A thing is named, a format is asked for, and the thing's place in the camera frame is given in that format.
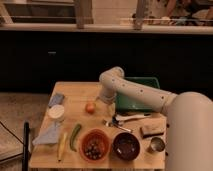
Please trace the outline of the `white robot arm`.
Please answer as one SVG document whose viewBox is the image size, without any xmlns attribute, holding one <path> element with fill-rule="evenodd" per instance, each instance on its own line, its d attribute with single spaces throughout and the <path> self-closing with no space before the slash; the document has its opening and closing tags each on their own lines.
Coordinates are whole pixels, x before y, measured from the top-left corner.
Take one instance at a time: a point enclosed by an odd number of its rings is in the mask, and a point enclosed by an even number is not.
<svg viewBox="0 0 213 171">
<path fill-rule="evenodd" d="M 165 171 L 213 171 L 213 101 L 197 92 L 175 94 L 127 81 L 121 67 L 99 76 L 99 98 L 107 104 L 117 93 L 167 117 Z"/>
</svg>

